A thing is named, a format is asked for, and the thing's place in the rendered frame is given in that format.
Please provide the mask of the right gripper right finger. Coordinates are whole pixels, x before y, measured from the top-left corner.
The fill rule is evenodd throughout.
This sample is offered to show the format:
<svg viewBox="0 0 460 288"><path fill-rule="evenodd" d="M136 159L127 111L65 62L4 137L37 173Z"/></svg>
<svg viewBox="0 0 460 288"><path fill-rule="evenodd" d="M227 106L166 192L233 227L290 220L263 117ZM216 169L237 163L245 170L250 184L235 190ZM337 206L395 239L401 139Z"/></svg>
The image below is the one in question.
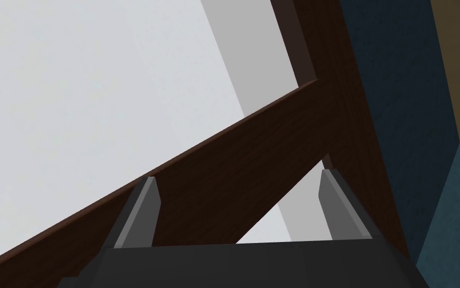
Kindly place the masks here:
<svg viewBox="0 0 460 288"><path fill-rule="evenodd" d="M322 170L318 198L333 240L383 238L337 169Z"/></svg>

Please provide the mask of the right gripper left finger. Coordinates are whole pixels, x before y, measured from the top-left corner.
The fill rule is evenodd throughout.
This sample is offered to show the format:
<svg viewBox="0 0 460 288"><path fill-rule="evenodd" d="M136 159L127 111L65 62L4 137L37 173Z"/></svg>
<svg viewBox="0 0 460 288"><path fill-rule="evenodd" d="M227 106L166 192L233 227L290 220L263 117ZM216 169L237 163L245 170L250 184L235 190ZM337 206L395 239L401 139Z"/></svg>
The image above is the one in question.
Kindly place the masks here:
<svg viewBox="0 0 460 288"><path fill-rule="evenodd" d="M106 240L105 249L151 247L161 207L156 179L144 177L131 191Z"/></svg>

